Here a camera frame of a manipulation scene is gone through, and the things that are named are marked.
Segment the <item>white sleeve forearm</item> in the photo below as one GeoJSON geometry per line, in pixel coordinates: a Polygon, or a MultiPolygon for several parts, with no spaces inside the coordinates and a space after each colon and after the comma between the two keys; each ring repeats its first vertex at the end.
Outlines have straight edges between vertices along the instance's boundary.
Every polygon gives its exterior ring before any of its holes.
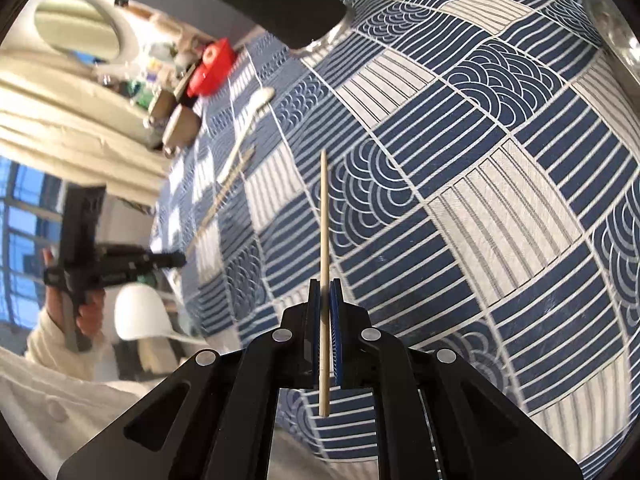
{"type": "Polygon", "coordinates": [[[1,413],[28,457],[48,479],[62,463],[160,382],[98,382],[106,341],[88,352],[66,348],[65,336],[41,310],[24,354],[1,350],[1,413]]]}

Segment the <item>person left hand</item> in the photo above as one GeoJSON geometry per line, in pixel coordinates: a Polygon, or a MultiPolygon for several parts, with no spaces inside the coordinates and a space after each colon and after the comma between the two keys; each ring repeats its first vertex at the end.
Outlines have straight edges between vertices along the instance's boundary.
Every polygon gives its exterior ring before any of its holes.
{"type": "MultiPolygon", "coordinates": [[[[75,323],[78,330],[86,337],[96,339],[102,335],[105,292],[103,289],[87,292],[86,299],[88,302],[78,309],[75,323]]],[[[62,292],[47,286],[44,307],[53,323],[65,332],[62,292]]]]}

